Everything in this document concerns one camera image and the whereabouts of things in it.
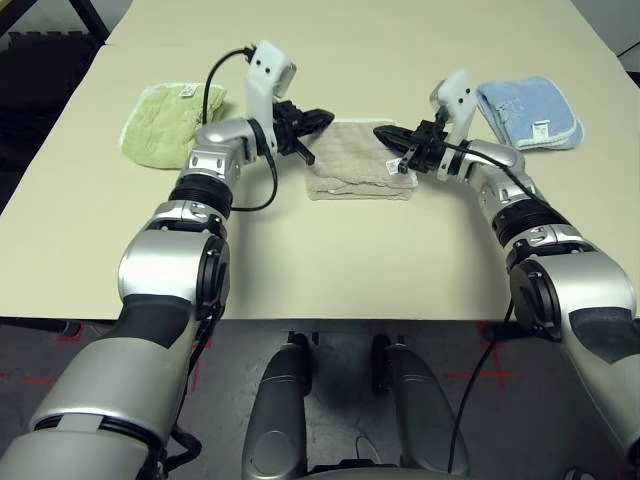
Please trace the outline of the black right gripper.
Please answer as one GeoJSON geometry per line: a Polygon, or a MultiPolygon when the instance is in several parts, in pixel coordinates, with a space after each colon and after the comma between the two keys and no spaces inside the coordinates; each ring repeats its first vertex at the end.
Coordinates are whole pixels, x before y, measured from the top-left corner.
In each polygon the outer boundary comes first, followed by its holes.
{"type": "Polygon", "coordinates": [[[421,173],[435,170],[443,156],[442,142],[447,136],[444,120],[423,120],[413,131],[397,125],[381,125],[373,132],[390,150],[405,151],[398,164],[402,174],[410,170],[421,173]]]}

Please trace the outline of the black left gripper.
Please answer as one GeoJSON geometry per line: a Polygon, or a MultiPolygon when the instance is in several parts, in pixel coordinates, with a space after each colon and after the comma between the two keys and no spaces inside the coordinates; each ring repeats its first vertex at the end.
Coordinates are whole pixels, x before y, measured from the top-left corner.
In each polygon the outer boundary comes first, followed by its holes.
{"type": "Polygon", "coordinates": [[[273,107],[278,153],[283,156],[296,153],[307,165],[313,165],[315,155],[299,138],[326,129],[334,120],[334,114],[320,108],[302,111],[291,100],[277,102],[273,107]]]}

